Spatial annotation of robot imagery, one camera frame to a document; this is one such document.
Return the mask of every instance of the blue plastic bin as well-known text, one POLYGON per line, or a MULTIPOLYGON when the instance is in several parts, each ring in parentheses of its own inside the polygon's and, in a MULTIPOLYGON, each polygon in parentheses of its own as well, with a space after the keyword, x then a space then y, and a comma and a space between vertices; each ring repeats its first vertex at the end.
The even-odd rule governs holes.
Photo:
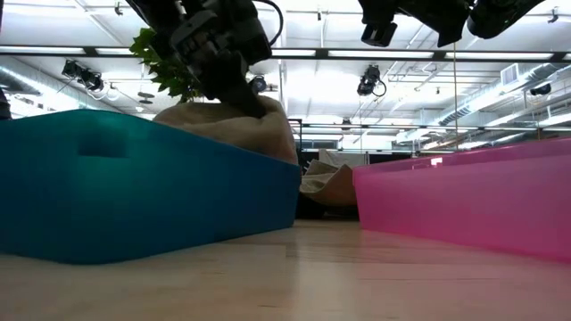
POLYGON ((138 259, 290 227, 299 168, 136 117, 0 122, 0 251, 138 259))

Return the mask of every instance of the wooden floor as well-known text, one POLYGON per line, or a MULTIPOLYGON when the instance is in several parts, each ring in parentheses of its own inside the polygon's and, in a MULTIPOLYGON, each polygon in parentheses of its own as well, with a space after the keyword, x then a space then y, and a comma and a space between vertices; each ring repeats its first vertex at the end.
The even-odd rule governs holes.
POLYGON ((298 222, 107 266, 0 255, 0 320, 568 321, 571 266, 298 222))

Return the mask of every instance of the pink plastic bin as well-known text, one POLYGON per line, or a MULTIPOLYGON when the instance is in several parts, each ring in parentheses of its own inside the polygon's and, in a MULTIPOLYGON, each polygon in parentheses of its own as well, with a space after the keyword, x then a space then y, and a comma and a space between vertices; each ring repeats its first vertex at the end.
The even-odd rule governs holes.
POLYGON ((353 181, 364 229, 571 261, 569 138, 363 166, 353 181))

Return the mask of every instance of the plastic bin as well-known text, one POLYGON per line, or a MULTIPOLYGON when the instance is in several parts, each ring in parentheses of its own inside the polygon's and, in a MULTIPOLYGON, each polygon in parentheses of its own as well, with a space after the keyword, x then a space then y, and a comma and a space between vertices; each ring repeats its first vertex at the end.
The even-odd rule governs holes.
POLYGON ((571 139, 354 169, 363 228, 571 261, 571 139))
POLYGON ((0 122, 0 251, 137 259, 290 227, 299 168, 136 117, 0 122))

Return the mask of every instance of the green plant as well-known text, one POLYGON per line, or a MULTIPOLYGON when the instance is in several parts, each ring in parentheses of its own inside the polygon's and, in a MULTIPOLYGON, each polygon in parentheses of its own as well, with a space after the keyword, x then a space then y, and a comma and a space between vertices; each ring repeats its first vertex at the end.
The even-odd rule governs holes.
POLYGON ((159 92, 169 89, 169 96, 180 97, 178 103, 186 103, 196 97, 202 96, 198 91, 196 80, 186 66, 175 57, 162 60, 151 48, 151 41, 155 35, 152 29, 141 29, 139 36, 134 38, 135 43, 129 48, 137 58, 142 59, 144 65, 149 67, 149 75, 156 74, 153 83, 161 84, 159 92))

